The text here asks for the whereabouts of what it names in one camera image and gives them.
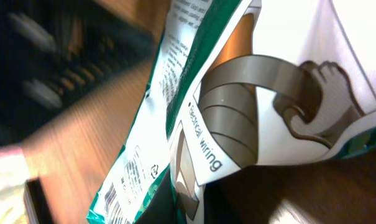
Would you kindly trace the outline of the green white tape bag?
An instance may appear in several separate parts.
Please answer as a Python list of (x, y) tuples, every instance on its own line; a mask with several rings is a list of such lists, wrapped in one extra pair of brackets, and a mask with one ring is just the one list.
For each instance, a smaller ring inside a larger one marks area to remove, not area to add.
[(203, 223), (209, 183), (376, 146), (376, 0), (173, 0), (90, 223)]

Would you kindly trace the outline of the grey plastic mesh basket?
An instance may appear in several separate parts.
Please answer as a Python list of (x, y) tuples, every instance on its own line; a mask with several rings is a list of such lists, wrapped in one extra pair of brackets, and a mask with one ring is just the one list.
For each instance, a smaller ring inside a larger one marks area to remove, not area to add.
[(0, 1), (0, 147), (148, 59), (152, 34), (97, 1)]

